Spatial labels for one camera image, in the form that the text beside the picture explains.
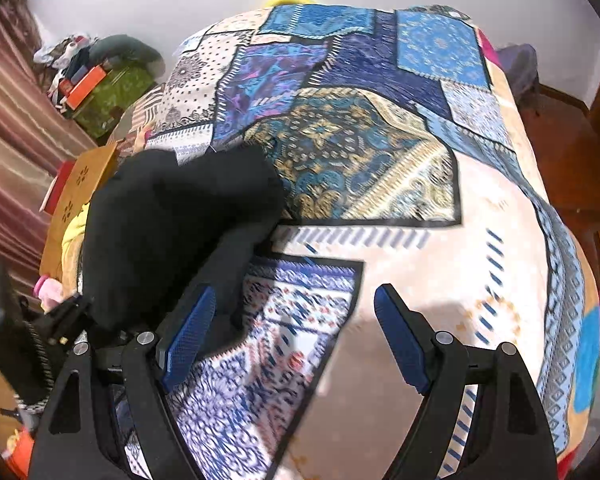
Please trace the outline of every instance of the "pile of clothes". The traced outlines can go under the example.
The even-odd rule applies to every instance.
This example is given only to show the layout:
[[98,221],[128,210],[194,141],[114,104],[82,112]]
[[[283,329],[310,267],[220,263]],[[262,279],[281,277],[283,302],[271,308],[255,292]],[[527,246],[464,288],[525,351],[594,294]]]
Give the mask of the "pile of clothes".
[[126,34],[106,38],[73,34],[57,44],[43,45],[33,55],[34,62],[56,70],[43,90],[61,113],[66,111],[65,98],[91,68],[102,65],[108,71],[129,62],[146,65],[157,60],[162,60],[157,50]]

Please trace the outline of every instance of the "metal screw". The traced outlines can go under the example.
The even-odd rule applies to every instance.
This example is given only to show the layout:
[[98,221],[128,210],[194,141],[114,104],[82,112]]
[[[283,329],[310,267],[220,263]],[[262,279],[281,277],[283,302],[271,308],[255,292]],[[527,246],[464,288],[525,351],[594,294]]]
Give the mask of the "metal screw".
[[450,345],[454,341],[454,337],[449,332],[438,332],[436,341],[441,345]]
[[155,338],[155,335],[153,332],[142,332],[141,334],[138,334],[138,337],[136,338],[136,340],[141,344],[141,345],[148,345],[151,341],[153,341]]
[[502,343],[502,351],[507,355],[515,355],[518,351],[509,341]]
[[82,355],[84,354],[87,350],[89,349],[89,344],[85,343],[84,341],[82,343],[78,343],[74,346],[74,354],[76,355]]

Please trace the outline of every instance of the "orange box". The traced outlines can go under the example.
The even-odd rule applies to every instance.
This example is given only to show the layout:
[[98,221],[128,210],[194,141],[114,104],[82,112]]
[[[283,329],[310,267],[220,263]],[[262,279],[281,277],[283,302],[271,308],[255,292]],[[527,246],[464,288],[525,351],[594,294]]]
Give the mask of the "orange box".
[[87,75],[84,76],[78,83],[74,86],[74,89],[71,90],[71,93],[66,99],[66,104],[71,110],[75,110],[84,98],[89,95],[89,92],[96,88],[96,85],[104,79],[107,73],[102,69],[100,65],[94,66],[91,70],[87,72]]

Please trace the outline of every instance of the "red book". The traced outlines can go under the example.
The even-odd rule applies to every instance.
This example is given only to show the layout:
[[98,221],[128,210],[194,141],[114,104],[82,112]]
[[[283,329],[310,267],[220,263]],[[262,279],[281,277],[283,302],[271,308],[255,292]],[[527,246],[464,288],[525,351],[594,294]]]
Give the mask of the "red book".
[[62,163],[58,170],[58,174],[56,174],[55,179],[53,179],[53,182],[46,192],[45,199],[40,206],[40,211],[46,211],[50,215],[54,213],[56,206],[58,205],[58,200],[60,200],[62,190],[64,189],[64,184],[66,184],[66,181],[69,179],[69,175],[74,166],[75,160],[66,160]]

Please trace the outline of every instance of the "yellow cloth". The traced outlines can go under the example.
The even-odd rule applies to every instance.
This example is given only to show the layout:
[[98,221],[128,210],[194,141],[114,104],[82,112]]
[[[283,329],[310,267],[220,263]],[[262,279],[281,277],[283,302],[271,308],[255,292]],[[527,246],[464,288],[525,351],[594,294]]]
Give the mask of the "yellow cloth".
[[291,5],[291,4],[314,4],[315,0],[267,0],[264,4],[265,7],[275,7],[277,5]]
[[68,249],[62,258],[62,296],[66,299],[78,290],[78,261],[84,234],[78,234],[68,244]]
[[78,213],[73,220],[69,222],[69,225],[64,231],[62,237],[62,261],[66,258],[66,252],[69,249],[71,241],[77,237],[77,235],[84,234],[84,229],[87,225],[87,215],[89,214],[89,203],[82,206],[82,211]]

